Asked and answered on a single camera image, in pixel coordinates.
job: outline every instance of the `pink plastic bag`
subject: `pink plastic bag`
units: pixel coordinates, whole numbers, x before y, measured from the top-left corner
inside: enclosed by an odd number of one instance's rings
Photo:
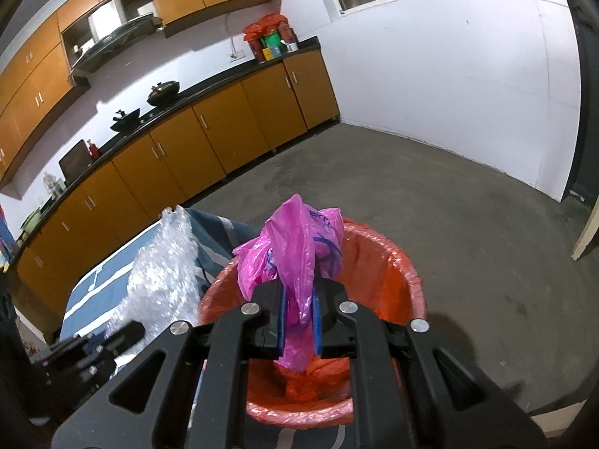
[[[287,292],[287,333],[278,364],[303,371],[314,354],[311,328],[314,266],[336,279],[343,266],[339,245],[343,219],[339,208],[317,211],[295,194],[266,221],[260,236],[233,250],[239,255],[237,282],[246,300],[256,285],[281,279]]]

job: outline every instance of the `black pot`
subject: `black pot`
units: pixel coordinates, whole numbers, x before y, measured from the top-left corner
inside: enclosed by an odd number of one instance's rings
[[[161,106],[177,97],[179,94],[179,83],[176,80],[168,82],[159,82],[152,86],[152,92],[148,96],[148,104],[152,106]]]
[[[110,127],[111,130],[116,131],[117,133],[128,133],[129,131],[135,130],[140,124],[140,109],[132,111],[129,114],[125,114],[124,111],[119,110],[118,114],[121,116],[119,118],[113,118],[115,124]]]

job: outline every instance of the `white wall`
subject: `white wall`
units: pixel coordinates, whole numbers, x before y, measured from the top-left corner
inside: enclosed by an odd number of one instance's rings
[[[398,0],[345,16],[332,0],[275,0],[229,18],[247,58],[242,28],[279,9],[299,38],[320,38],[343,121],[445,148],[561,199],[580,104],[565,0]],[[175,79],[185,89],[241,62],[230,53],[217,18],[148,37],[93,74],[2,189],[13,234],[46,198],[44,171],[60,175],[58,160],[77,140],[102,145],[113,113],[143,113],[152,84]]]

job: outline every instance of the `trash can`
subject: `trash can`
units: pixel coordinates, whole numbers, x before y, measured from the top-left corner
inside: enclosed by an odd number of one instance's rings
[[[406,324],[424,318],[426,301],[422,281],[408,256],[391,240],[365,224],[344,219],[341,246],[343,270],[338,279],[351,300],[374,310],[386,321]],[[200,304],[202,323],[218,320],[222,314],[245,302],[237,286],[237,259],[218,275]],[[347,379],[349,363],[340,359],[335,382]],[[310,382],[318,373],[302,373]],[[351,423],[353,406],[349,391],[326,394],[310,401],[290,399],[289,378],[272,361],[251,360],[247,389],[247,413],[257,421],[293,429],[327,427]]]

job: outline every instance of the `bubble wrap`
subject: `bubble wrap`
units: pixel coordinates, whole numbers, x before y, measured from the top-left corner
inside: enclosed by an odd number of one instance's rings
[[[146,337],[127,353],[137,354],[171,323],[200,323],[200,293],[195,276],[198,243],[187,211],[162,212],[156,236],[137,252],[127,283],[127,297],[116,307],[107,325],[108,335],[129,321],[139,321]]]

